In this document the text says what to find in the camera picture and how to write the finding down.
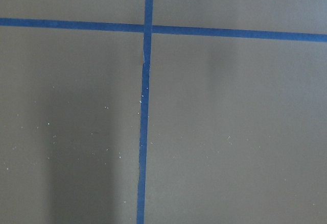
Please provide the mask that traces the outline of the vertical blue tape strip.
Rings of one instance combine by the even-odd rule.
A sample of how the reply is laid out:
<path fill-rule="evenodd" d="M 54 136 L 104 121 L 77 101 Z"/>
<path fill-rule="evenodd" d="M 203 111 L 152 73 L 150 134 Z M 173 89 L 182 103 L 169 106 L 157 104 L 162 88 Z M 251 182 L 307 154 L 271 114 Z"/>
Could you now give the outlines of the vertical blue tape strip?
<path fill-rule="evenodd" d="M 142 92 L 140 112 L 140 137 L 139 137 L 139 178 L 137 186 L 137 211 L 136 223 L 145 222 L 145 194 L 146 194 L 146 167 L 147 167 L 147 140 L 148 140 L 148 112 L 151 70 L 151 44 L 152 44 L 153 0 L 145 0 L 144 37 L 143 37 L 143 67 L 142 67 Z"/>

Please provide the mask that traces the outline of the brown paper table cover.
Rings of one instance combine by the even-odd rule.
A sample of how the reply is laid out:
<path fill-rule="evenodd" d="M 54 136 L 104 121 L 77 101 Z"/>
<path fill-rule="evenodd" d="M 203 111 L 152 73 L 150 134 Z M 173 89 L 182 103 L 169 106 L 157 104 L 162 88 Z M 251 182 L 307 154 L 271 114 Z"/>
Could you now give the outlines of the brown paper table cover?
<path fill-rule="evenodd" d="M 145 0 L 1 0 L 144 25 Z M 153 0 L 153 25 L 326 34 L 326 0 Z M 136 223 L 144 33 L 1 26 L 1 223 Z M 144 223 L 326 223 L 326 42 L 152 33 Z"/>

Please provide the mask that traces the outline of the horizontal blue tape strip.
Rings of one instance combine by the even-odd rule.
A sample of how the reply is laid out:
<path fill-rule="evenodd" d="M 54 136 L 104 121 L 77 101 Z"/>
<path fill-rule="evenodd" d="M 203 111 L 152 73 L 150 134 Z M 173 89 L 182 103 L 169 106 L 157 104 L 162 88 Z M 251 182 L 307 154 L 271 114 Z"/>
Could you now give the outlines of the horizontal blue tape strip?
<path fill-rule="evenodd" d="M 1 18 L 1 26 L 70 29 L 70 30 L 93 30 L 93 31 L 117 31 L 117 32 L 135 32 L 135 33 L 143 33 L 144 30 L 146 29 L 142 24 L 3 18 L 3 17 Z M 156 26 L 156 25 L 153 25 L 150 29 L 151 32 L 154 34 L 326 42 L 326 34 Z"/>

